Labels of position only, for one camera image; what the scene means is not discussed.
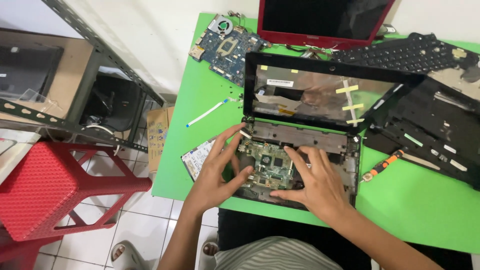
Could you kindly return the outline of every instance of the red plastic stool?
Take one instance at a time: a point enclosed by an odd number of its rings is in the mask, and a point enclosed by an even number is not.
[[[56,242],[63,238],[62,235],[36,240],[0,244],[0,265],[6,269],[33,270],[38,256],[38,251],[44,245]]]
[[[112,147],[36,143],[0,185],[0,220],[15,241],[111,228],[109,219],[135,193],[148,191],[152,181],[135,177]],[[86,151],[78,161],[70,151]],[[92,176],[81,165],[104,151],[125,176]],[[95,223],[87,225],[73,209],[85,198],[123,196]],[[75,225],[55,227],[66,215]]]

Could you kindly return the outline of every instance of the white tile floor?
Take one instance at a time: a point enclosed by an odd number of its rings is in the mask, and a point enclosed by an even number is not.
[[[137,143],[147,145],[145,119],[139,125]],[[76,153],[79,159],[83,153]],[[138,150],[127,149],[119,153],[125,164],[138,177],[147,177],[148,156]],[[108,158],[95,155],[82,166],[92,175],[123,175]],[[75,211],[87,223],[95,222],[111,207],[118,196],[97,196],[84,200]],[[117,223],[110,229],[101,229],[64,236],[40,249],[35,270],[113,270],[109,259],[110,249],[122,240],[129,240],[149,269],[154,270],[158,258],[165,252],[170,241],[182,201],[153,197],[150,191],[137,193],[123,206],[117,215]],[[198,245],[216,239],[218,208],[208,210],[202,219]],[[74,224],[69,216],[59,225]],[[480,270],[480,255],[473,255],[474,270]]]

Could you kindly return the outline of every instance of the orange screwdriver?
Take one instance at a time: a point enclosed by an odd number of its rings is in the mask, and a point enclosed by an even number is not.
[[[369,172],[366,172],[362,177],[361,177],[361,181],[360,183],[363,183],[363,182],[369,182],[372,180],[372,178],[374,176],[376,176],[377,174],[383,172],[386,167],[390,164],[392,164],[392,162],[394,162],[395,160],[401,158],[403,156],[403,154],[405,154],[404,151],[407,151],[408,148],[407,147],[404,147],[402,149],[399,149],[397,151],[395,151],[390,157],[388,157],[387,159],[377,163],[377,165],[375,165],[373,167],[373,169],[371,169]]]

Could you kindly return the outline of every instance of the green circuit board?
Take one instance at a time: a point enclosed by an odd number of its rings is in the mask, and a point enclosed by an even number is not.
[[[246,185],[292,189],[295,166],[282,147],[244,138],[238,150],[255,158],[254,171]]]

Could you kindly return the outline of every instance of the person's right hand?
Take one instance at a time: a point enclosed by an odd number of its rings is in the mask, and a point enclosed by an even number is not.
[[[342,179],[328,160],[327,153],[314,147],[301,146],[299,151],[308,155],[312,165],[309,169],[294,149],[287,146],[284,149],[299,171],[305,187],[301,190],[275,190],[270,196],[300,202],[331,226],[352,206],[346,200]]]

